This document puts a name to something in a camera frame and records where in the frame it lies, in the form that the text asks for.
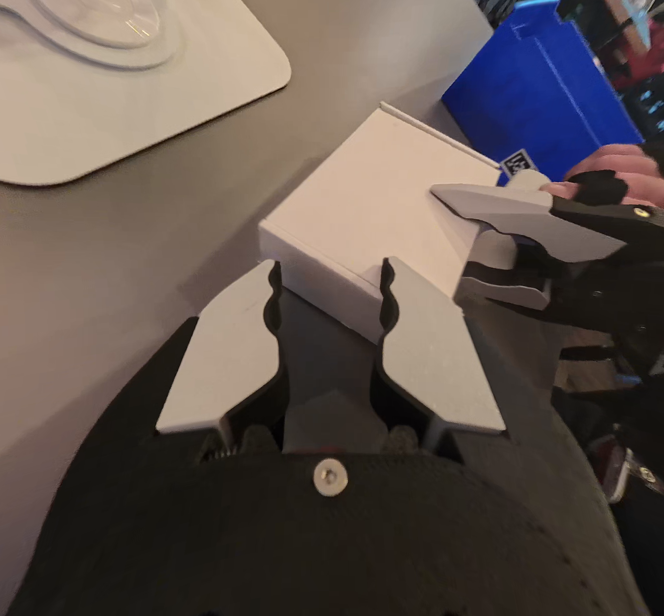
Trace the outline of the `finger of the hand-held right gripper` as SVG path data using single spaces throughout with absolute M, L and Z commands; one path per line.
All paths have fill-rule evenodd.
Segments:
M 547 258 L 534 243 L 485 230 L 471 248 L 455 299 L 484 298 L 542 311 L 551 301 Z
M 481 185 L 433 185 L 433 196 L 466 221 L 489 226 L 503 235 L 528 238 L 564 263 L 599 261 L 626 243 L 553 215 L 560 197 L 545 191 Z

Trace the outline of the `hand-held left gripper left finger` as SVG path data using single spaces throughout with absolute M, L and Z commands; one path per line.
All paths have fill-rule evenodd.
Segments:
M 156 422 L 162 435 L 215 430 L 239 445 L 253 425 L 283 443 L 289 377 L 279 342 L 281 267 L 268 259 L 199 314 Z

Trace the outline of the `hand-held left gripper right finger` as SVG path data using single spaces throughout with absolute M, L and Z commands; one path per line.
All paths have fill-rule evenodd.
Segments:
M 420 447 L 444 447 L 454 431 L 505 435 L 462 309 L 395 256 L 380 292 L 370 404 L 387 429 L 410 428 Z

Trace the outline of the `blue plastic bin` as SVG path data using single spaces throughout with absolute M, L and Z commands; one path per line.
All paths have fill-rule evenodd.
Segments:
M 524 148 L 552 181 L 602 146 L 644 140 L 559 2 L 519 2 L 442 95 L 475 151 L 500 167 Z

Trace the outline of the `white cardboard box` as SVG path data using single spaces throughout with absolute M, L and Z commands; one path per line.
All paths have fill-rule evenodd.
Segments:
M 430 192 L 496 186 L 497 163 L 381 103 L 258 226 L 283 285 L 373 344 L 383 259 L 395 256 L 453 297 L 478 229 Z

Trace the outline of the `person's right hand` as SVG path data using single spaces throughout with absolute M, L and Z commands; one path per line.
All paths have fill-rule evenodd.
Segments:
M 610 170 L 626 184 L 624 205 L 663 208 L 663 140 L 639 145 L 612 144 L 600 147 L 577 163 L 562 182 L 541 186 L 552 196 L 579 201 L 582 186 L 573 178 L 587 172 Z

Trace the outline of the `white printed tag sticker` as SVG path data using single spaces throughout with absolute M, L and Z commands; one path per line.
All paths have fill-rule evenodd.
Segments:
M 538 167 L 528 154 L 527 150 L 524 148 L 517 150 L 505 158 L 502 162 L 500 162 L 500 167 L 508 180 L 511 180 L 519 172 L 525 170 L 539 172 Z

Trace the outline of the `clear badge holder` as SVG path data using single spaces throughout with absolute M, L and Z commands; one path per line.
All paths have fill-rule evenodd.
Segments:
M 624 499 L 631 479 L 663 495 L 663 480 L 615 436 L 599 438 L 589 449 L 589 457 L 608 504 L 615 505 Z

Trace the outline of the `person's dark clothing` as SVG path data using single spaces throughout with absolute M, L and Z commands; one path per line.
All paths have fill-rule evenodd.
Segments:
M 663 384 L 642 385 L 605 334 L 571 329 L 563 346 L 574 357 L 560 356 L 552 404 L 590 464 L 592 445 L 613 435 L 663 479 Z M 662 615 L 663 496 L 631 479 L 624 499 L 609 507 L 637 587 L 651 614 Z

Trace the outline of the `clear acrylic stand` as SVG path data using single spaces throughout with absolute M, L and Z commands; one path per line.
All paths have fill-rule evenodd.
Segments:
M 181 43 L 170 0 L 1 0 L 1 10 L 63 51 L 114 69 L 156 68 Z

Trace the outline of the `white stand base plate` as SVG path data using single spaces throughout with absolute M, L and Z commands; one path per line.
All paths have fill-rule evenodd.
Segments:
M 1 182 L 67 183 L 284 88 L 286 54 L 241 0 L 170 0 L 178 51 L 147 70 L 71 55 L 1 11 Z

